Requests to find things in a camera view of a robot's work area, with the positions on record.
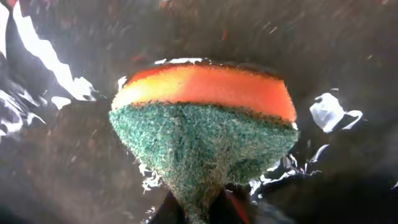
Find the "sponge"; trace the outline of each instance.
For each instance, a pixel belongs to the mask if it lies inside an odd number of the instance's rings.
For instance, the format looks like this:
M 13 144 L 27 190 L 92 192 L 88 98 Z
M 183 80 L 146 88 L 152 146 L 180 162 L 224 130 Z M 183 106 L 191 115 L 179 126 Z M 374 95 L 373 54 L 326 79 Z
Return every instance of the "sponge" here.
M 206 223 L 225 184 L 258 178 L 298 135 L 282 80 L 217 66 L 138 73 L 115 97 L 109 117 L 122 142 L 163 177 L 192 223 Z

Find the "dark wet surface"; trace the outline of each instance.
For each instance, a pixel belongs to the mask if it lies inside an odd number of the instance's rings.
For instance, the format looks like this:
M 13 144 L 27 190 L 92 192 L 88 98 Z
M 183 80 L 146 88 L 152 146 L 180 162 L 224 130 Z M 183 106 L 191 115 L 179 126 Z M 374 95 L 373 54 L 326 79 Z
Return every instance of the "dark wet surface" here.
M 330 144 L 309 175 L 262 187 L 268 202 L 299 223 L 394 223 L 398 1 L 395 0 L 23 0 L 40 38 L 51 41 L 72 75 L 98 90 L 96 102 L 57 111 L 71 98 L 23 48 L 12 23 L 1 89 L 20 84 L 48 106 L 0 147 L 0 205 L 33 223 L 139 223 L 167 194 L 146 192 L 135 158 L 108 122 L 117 80 L 163 58 L 208 57 L 272 67 L 292 95 L 302 132 L 292 149 L 298 167 Z M 346 110 L 364 119 L 324 134 L 313 122 L 314 97 L 339 88 Z

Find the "water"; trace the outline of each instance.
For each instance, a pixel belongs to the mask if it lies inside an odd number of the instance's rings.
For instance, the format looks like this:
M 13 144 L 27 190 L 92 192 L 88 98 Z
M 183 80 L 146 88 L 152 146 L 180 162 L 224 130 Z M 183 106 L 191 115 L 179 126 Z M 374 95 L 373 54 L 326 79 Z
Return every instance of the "water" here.
M 150 220 L 168 190 L 119 142 L 110 102 L 154 62 L 207 57 L 276 69 L 297 109 L 300 139 L 250 182 L 253 202 L 298 223 L 397 218 L 394 1 L 20 4 L 0 33 L 0 207 L 9 213 L 34 223 Z

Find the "orange sponge layer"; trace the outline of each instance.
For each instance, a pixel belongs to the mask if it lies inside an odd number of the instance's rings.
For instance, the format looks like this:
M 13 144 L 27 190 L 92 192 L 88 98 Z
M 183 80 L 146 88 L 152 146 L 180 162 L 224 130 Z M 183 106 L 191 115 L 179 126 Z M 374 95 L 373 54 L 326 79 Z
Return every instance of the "orange sponge layer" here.
M 148 101 L 245 107 L 291 122 L 296 119 L 282 80 L 214 65 L 176 65 L 139 72 L 116 95 L 112 107 Z

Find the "sponge edge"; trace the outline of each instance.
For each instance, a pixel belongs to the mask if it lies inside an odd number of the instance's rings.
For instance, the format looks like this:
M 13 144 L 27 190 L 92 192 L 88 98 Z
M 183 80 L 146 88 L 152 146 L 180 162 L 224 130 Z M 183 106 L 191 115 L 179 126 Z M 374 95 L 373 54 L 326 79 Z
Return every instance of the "sponge edge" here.
M 194 223 L 207 219 L 224 184 L 258 178 L 298 136 L 280 118 L 217 105 L 127 105 L 109 117 L 122 142 L 162 175 Z

